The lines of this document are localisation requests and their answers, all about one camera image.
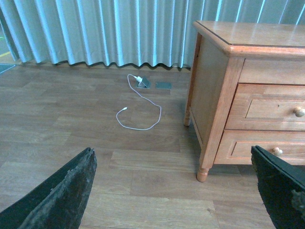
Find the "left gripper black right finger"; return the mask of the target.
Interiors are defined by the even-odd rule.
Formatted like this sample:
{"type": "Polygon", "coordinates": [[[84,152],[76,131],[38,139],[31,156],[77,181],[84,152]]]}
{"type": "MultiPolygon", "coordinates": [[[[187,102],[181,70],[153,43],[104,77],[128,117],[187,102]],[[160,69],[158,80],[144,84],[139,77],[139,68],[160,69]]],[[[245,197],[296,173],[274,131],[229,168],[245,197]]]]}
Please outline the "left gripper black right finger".
{"type": "Polygon", "coordinates": [[[251,147],[258,190],[277,229],[305,227],[305,171],[260,146],[251,147]]]}

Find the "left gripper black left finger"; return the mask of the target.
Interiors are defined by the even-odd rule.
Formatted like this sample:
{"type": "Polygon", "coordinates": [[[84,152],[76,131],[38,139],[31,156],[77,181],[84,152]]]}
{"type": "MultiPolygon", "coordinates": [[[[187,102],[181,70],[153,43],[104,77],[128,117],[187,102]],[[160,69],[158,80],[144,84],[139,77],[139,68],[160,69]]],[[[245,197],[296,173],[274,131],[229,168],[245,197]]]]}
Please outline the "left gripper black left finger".
{"type": "Polygon", "coordinates": [[[86,148],[30,193],[0,213],[2,229],[77,229],[97,168],[86,148]]]}

